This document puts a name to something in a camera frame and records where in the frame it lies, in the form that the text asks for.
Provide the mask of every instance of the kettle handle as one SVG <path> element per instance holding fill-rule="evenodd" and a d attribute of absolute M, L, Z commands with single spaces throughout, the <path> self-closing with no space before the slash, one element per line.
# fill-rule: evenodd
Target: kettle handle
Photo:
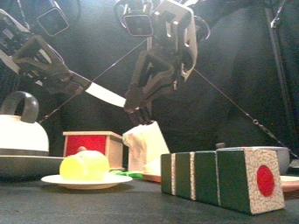
<path fill-rule="evenodd" d="M 0 108 L 0 115 L 13 115 L 16 106 L 24 99 L 24 109 L 21 121 L 35 123 L 39 115 L 39 102 L 36 98 L 24 91 L 16 91 L 4 98 L 4 103 Z"/>

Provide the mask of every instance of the black table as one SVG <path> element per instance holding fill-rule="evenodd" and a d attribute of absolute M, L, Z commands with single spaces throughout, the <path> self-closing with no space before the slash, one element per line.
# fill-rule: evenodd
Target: black table
<path fill-rule="evenodd" d="M 299 192 L 286 209 L 251 216 L 161 193 L 160 185 L 133 179 L 108 189 L 69 190 L 40 180 L 0 181 L 0 223 L 299 223 Z"/>

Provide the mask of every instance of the red box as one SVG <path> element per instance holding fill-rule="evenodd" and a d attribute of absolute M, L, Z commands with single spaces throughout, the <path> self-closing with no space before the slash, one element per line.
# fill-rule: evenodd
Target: red box
<path fill-rule="evenodd" d="M 109 162 L 111 170 L 123 170 L 123 137 L 111 131 L 65 131 L 64 152 L 67 157 L 77 153 L 80 146 L 101 152 Z"/>

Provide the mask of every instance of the black backdrop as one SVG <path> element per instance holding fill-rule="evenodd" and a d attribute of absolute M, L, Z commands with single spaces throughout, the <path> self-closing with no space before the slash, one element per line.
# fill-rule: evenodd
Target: black backdrop
<path fill-rule="evenodd" d="M 0 6 L 20 19 L 16 3 L 11 2 L 1 1 Z M 73 21 L 76 1 L 57 2 Z M 91 80 L 97 77 L 95 82 L 99 85 L 124 96 L 136 57 L 145 45 L 112 66 L 143 41 L 131 37 L 117 26 L 112 13 L 113 2 L 81 0 L 79 23 L 63 35 L 44 37 L 72 71 Z M 32 5 L 33 1 L 25 1 L 29 21 L 33 19 Z M 236 10 L 211 27 L 209 38 L 199 43 L 196 71 L 200 74 L 193 71 L 185 85 L 172 95 L 153 101 L 153 119 L 159 122 L 171 152 L 215 150 L 216 143 L 225 143 L 227 147 L 279 146 L 244 112 L 298 152 L 298 10 L 299 3 L 290 1 L 282 15 L 283 23 L 276 30 L 280 39 L 278 50 L 283 56 L 279 65 L 284 69 L 286 83 L 282 83 L 276 69 L 276 51 L 271 41 L 275 31 L 268 29 L 264 6 L 254 4 Z M 68 97 L 48 94 L 29 81 L 21 80 L 19 84 L 17 76 L 4 66 L 1 71 L 1 100 L 16 89 L 32 93 L 40 103 L 41 120 Z M 201 75 L 238 106 L 223 97 Z M 121 135 L 133 127 L 121 108 L 85 93 L 75 97 L 41 125 L 49 135 L 53 156 L 61 155 L 63 131 L 111 130 Z"/>

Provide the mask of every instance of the red circle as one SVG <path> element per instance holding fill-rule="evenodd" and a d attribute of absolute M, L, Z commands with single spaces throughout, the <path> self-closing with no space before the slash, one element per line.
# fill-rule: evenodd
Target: red circle
<path fill-rule="evenodd" d="M 256 185 L 260 193 L 268 197 L 272 195 L 276 182 L 275 176 L 266 165 L 260 165 L 256 171 Z"/>

